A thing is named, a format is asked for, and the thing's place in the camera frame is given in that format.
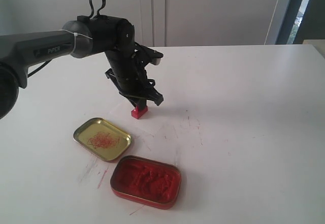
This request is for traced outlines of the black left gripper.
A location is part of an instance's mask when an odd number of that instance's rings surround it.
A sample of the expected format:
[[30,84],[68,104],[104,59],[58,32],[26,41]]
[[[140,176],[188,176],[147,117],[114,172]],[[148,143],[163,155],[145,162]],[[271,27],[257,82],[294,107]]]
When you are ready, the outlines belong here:
[[147,106],[147,100],[153,101],[159,106],[164,97],[155,88],[155,81],[146,78],[144,82],[136,75],[135,79],[121,78],[116,75],[112,69],[108,69],[105,75],[110,79],[118,89],[118,92],[138,110],[144,110]]

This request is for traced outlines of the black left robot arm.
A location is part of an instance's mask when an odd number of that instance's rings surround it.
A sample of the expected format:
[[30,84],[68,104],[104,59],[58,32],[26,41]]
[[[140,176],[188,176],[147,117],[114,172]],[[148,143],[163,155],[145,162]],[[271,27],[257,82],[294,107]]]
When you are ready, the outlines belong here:
[[14,107],[20,88],[26,88],[29,67],[44,67],[55,58],[85,58],[105,53],[110,79],[120,95],[138,110],[147,101],[160,105],[164,98],[148,78],[146,66],[158,65],[163,54],[135,41],[135,28],[124,18],[79,16],[61,30],[1,36],[1,117]]

